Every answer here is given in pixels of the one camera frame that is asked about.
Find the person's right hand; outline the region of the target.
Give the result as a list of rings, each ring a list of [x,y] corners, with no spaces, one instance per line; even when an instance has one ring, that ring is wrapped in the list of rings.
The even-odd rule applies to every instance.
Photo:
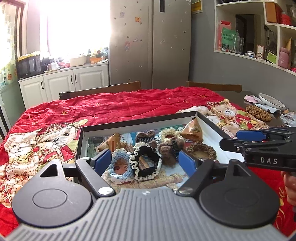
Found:
[[[287,201],[296,206],[296,177],[287,172],[282,172]]]

